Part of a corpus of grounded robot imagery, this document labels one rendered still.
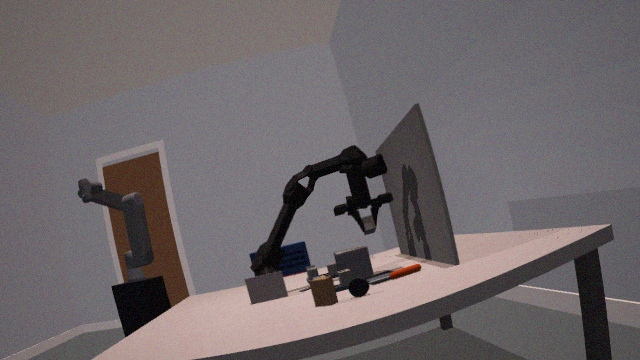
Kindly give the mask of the orange-handled screwdriver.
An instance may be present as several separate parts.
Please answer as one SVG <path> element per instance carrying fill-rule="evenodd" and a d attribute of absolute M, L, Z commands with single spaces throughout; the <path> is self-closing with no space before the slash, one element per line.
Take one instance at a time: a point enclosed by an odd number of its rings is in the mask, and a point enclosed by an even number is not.
<path fill-rule="evenodd" d="M 380 279 L 377 279 L 377 280 L 374 280 L 374 281 L 371 281 L 371 282 L 369 282 L 369 284 L 372 284 L 372 283 L 375 283 L 375 282 L 379 282 L 379 281 L 382 281 L 382 280 L 385 280 L 385 279 L 388 279 L 388 278 L 396 279 L 396 278 L 399 278 L 399 277 L 402 277 L 402 276 L 405 276 L 405 275 L 408 275 L 408 274 L 411 274 L 411 273 L 414 273 L 414 272 L 418 272 L 420 269 L 421 269 L 421 265 L 420 264 L 415 264 L 415 265 L 412 265 L 412 266 L 409 266 L 409 267 L 405 267 L 403 269 L 392 271 L 389 276 L 384 277 L 384 278 L 380 278 Z"/>

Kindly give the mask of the brown box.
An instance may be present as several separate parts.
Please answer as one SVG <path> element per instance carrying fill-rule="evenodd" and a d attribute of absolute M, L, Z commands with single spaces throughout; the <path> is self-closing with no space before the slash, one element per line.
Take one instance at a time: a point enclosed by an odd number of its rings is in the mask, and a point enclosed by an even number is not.
<path fill-rule="evenodd" d="M 309 285 L 315 307 L 332 306 L 338 302 L 332 276 L 312 279 Z"/>

